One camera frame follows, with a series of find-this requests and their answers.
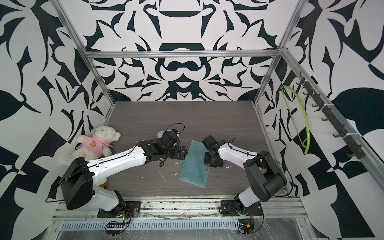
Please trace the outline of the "blue geometry set case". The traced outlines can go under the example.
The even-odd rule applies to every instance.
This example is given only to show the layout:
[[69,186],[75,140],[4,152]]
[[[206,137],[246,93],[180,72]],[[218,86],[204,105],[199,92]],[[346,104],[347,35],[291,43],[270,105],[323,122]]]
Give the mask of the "blue geometry set case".
[[157,138],[161,138],[166,131],[160,131],[157,133]]

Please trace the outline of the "teal ruler set case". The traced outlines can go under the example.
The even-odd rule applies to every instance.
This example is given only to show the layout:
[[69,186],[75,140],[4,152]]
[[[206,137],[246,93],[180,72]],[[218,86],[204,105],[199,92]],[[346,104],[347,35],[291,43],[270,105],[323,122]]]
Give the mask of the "teal ruler set case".
[[192,141],[186,156],[179,180],[205,188],[208,181],[210,167],[204,164],[208,150],[203,143]]

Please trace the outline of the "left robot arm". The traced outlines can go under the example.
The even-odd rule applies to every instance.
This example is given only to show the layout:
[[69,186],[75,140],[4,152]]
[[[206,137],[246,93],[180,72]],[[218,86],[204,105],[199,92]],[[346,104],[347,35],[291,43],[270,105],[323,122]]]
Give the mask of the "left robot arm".
[[167,159],[185,160],[188,150],[180,146],[179,137],[166,131],[161,138],[140,141],[133,148],[106,158],[86,161],[75,159],[60,181],[68,210],[98,208],[110,215],[120,215],[127,208],[117,190],[109,191],[99,185],[102,180],[124,170]]

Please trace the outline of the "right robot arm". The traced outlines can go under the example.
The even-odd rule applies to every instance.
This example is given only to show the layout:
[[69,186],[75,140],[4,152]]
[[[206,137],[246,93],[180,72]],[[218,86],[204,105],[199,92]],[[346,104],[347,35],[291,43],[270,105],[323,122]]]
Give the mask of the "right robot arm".
[[203,140],[208,150],[204,164],[222,167],[224,162],[233,163],[245,170],[250,186],[235,197],[238,212],[258,202],[267,202],[287,184],[285,174],[269,152],[250,152],[209,135]]

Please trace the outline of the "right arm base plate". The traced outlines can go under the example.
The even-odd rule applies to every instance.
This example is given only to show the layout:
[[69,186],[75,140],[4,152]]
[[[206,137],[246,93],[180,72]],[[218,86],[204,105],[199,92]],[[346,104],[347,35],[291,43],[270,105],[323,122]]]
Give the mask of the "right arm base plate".
[[251,217],[251,216],[262,216],[263,209],[261,202],[257,202],[250,207],[244,207],[240,201],[235,200],[222,200],[221,206],[219,207],[219,213],[223,216],[242,216],[242,217]]

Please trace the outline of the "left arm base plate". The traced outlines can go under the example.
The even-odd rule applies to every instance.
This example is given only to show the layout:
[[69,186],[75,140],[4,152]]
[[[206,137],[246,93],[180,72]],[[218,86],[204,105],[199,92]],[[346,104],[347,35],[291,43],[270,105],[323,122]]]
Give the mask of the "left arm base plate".
[[130,218],[136,216],[141,211],[141,201],[125,201],[124,204],[118,204],[113,210],[106,212],[99,209],[97,217],[100,219],[105,218]]

